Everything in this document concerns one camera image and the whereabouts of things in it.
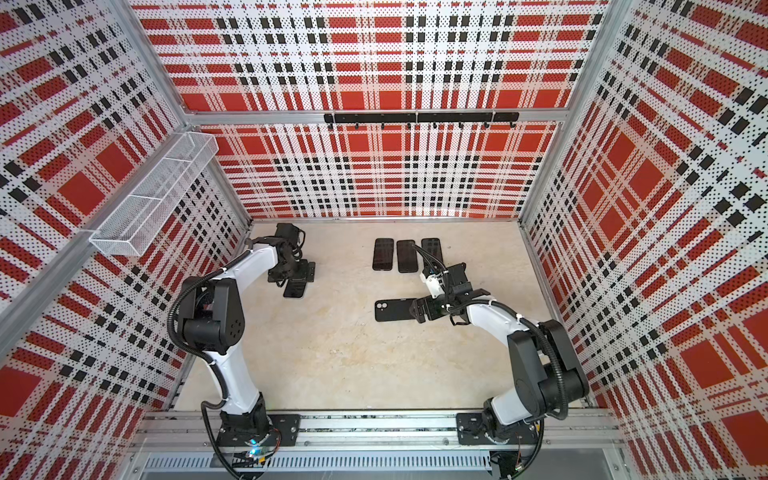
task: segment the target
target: white wire mesh basket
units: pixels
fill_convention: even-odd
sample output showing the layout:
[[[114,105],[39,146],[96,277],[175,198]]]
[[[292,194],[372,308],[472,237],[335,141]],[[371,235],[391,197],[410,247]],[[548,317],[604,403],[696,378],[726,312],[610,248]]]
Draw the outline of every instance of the white wire mesh basket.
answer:
[[[140,257],[182,196],[219,151],[211,134],[188,131],[91,235],[105,255]]]

